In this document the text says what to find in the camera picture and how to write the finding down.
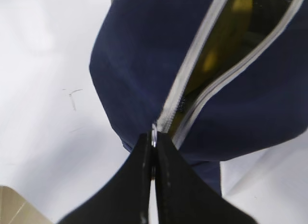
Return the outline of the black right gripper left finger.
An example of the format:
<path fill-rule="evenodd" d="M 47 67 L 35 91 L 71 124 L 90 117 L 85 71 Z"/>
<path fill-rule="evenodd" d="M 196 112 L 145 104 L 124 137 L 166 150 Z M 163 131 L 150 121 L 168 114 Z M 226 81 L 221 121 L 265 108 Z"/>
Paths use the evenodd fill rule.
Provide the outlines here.
<path fill-rule="evenodd" d="M 140 135 L 133 151 L 110 181 L 59 222 L 147 224 L 152 178 L 151 153 L 151 135 Z"/>

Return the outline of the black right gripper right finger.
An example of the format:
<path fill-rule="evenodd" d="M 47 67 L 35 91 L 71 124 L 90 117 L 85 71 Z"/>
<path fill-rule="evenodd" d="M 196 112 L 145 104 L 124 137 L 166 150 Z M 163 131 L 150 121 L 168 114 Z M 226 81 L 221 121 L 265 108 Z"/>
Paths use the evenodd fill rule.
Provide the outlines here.
<path fill-rule="evenodd" d="M 255 224 L 193 171 L 167 134 L 157 135 L 155 188 L 161 224 Z"/>

